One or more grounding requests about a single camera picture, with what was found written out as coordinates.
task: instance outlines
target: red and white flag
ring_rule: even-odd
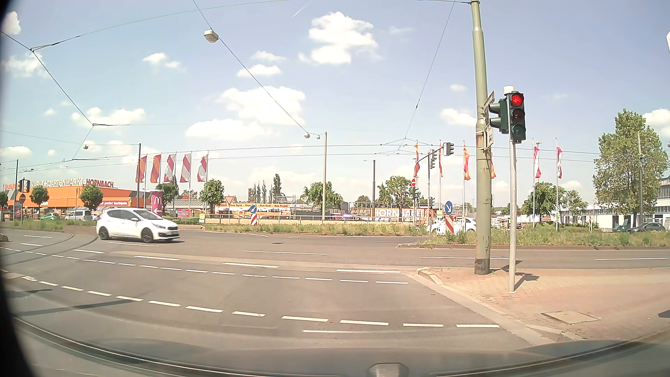
[[[135,182],[144,182],[144,173],[147,171],[147,156],[139,159],[137,163],[137,174],[135,175]]]
[[[191,153],[184,154],[184,159],[182,160],[182,177],[179,178],[180,183],[188,182],[191,180]]]
[[[163,182],[172,182],[174,179],[174,168],[175,161],[177,161],[177,154],[168,154],[167,155],[167,167],[165,168],[165,176],[163,177]]]
[[[538,143],[535,143],[533,146],[533,170],[535,171],[535,178],[539,178],[542,176],[542,172],[540,171],[540,146]]]
[[[563,168],[561,167],[561,157],[563,157],[563,150],[556,146],[556,177],[563,178]]]
[[[209,153],[200,159],[200,167],[198,168],[198,182],[207,180],[207,163],[209,161]]]
[[[158,183],[161,176],[161,157],[162,154],[157,154],[153,157],[153,165],[151,166],[151,183]]]

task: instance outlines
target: grass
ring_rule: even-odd
[[[446,234],[417,241],[417,244],[466,244],[474,245],[475,232],[466,234]],[[509,245],[509,233],[503,229],[491,229],[492,245]],[[652,231],[645,233],[604,233],[600,230],[589,232],[588,228],[563,227],[556,231],[553,225],[540,224],[533,229],[527,227],[517,231],[518,246],[668,246],[670,232]]]
[[[205,229],[240,233],[243,231],[265,232],[265,233],[310,233],[326,235],[427,235],[424,227],[419,229],[412,225],[404,224],[205,224]]]

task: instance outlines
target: dark car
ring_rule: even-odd
[[[629,232],[636,231],[652,231],[652,230],[661,230],[665,231],[665,228],[660,223],[641,223],[640,225],[631,228]]]

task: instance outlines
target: brick pavement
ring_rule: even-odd
[[[443,285],[528,325],[568,331],[582,339],[635,339],[670,327],[670,268],[520,269],[516,293],[507,292],[509,275],[504,270],[485,276],[473,274],[472,268],[427,271]],[[542,314],[553,311],[577,311],[598,321],[570,325]]]

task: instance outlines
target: asphalt road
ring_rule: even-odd
[[[423,266],[471,266],[472,250],[397,248],[408,237],[182,231],[174,243],[7,230],[3,269],[20,319],[136,347],[519,349],[505,326],[420,284]],[[507,265],[494,251],[492,266]],[[519,250],[529,268],[648,268],[670,252]]]

